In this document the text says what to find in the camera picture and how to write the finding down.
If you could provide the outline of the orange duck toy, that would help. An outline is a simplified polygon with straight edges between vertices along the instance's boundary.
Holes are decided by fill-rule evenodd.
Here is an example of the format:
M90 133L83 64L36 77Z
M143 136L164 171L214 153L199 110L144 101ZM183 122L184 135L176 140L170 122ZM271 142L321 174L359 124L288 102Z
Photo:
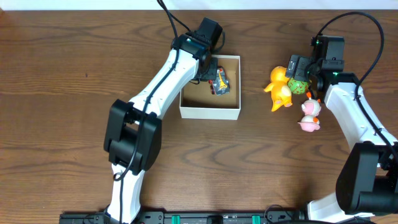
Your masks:
M271 71L270 84L268 84L264 91L271 93L272 109L277 111L281 106L290 107L292 103L292 92L287 85L289 78L285 76L287 69L282 66L277 66Z

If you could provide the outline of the grey toy car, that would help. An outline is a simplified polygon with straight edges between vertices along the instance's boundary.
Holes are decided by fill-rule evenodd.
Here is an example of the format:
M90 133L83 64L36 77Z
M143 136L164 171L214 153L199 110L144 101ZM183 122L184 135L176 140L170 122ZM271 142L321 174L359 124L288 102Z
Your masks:
M209 80L212 95L225 95L230 92L229 80L226 77L225 69L218 67L216 71L216 79Z

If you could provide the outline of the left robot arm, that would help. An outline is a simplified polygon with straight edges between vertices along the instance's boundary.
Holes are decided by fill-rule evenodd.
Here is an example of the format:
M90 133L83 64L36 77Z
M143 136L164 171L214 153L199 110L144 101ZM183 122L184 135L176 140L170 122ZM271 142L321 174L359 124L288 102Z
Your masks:
M129 101L116 100L110 107L104 150L113 170L113 196L106 210L111 223L136 219L144 174L160 152L164 114L189 81L209 73L223 37L224 33L181 35L173 40L164 65L150 83Z

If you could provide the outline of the green polyhedral die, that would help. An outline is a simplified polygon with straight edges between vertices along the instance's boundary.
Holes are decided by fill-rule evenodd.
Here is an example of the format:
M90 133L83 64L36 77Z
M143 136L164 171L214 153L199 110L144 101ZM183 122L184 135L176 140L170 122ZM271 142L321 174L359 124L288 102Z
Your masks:
M295 95L301 95L308 91L308 82L298 81L291 78L287 82L287 86L290 88L291 92Z

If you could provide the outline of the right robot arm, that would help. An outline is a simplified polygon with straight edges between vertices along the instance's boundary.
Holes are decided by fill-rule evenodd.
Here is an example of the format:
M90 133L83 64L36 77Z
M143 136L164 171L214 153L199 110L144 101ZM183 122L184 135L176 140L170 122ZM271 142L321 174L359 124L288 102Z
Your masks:
M314 75L321 102L335 116L350 154L335 192L307 204L306 218L341 223L356 217L397 213L397 138L380 123L353 73L324 69L323 59L293 55L286 75Z

